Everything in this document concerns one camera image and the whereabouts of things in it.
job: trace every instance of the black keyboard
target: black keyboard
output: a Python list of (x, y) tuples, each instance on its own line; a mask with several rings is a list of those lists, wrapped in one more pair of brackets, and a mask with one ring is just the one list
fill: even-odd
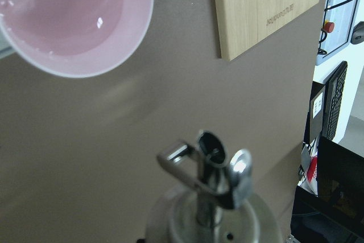
[(348, 63), (343, 61), (325, 79), (325, 112), (322, 135), (329, 140), (332, 140), (335, 137), (347, 70)]

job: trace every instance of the computer mouse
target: computer mouse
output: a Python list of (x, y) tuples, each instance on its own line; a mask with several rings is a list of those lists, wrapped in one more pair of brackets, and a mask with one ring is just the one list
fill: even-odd
[(351, 43), (356, 45), (364, 41), (364, 21), (359, 22), (353, 30), (351, 36)]

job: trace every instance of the cutting board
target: cutting board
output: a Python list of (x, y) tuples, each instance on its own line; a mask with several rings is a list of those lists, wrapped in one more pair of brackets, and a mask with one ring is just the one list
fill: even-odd
[(233, 60), (319, 0), (215, 0), (221, 55)]

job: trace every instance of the bowl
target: bowl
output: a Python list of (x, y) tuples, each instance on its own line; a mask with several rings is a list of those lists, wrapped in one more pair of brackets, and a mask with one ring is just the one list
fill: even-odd
[(0, 29), (32, 65), (91, 77), (122, 64), (148, 29), (153, 0), (0, 0)]

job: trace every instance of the white label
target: white label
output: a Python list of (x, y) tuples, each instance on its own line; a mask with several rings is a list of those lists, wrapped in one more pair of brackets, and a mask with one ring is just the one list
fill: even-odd
[(314, 119), (315, 116), (321, 111), (322, 109), (322, 97), (324, 93), (322, 92), (316, 100), (313, 102), (313, 112), (312, 112), (312, 118)]

